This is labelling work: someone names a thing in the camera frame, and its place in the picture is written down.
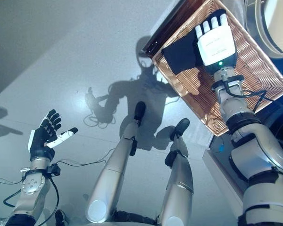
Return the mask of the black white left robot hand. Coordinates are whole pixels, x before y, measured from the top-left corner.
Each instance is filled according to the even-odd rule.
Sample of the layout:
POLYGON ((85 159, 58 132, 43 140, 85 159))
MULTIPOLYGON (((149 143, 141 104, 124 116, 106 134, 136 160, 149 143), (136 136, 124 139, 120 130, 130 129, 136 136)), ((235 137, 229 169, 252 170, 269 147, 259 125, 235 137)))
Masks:
POLYGON ((60 128, 61 117, 56 110, 52 109, 42 119, 39 127, 31 130, 27 145, 31 161, 36 158, 52 160, 55 155, 54 147, 62 144, 78 132, 78 128, 73 127, 59 134, 60 128))

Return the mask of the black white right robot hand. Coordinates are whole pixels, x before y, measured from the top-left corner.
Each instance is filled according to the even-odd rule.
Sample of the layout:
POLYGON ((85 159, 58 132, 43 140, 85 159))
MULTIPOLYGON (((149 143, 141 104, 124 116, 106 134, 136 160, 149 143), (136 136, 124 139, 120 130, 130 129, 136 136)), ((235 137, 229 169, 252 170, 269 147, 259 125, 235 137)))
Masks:
POLYGON ((195 27, 197 46, 209 74, 236 66, 237 51, 224 9, 218 9, 195 27))

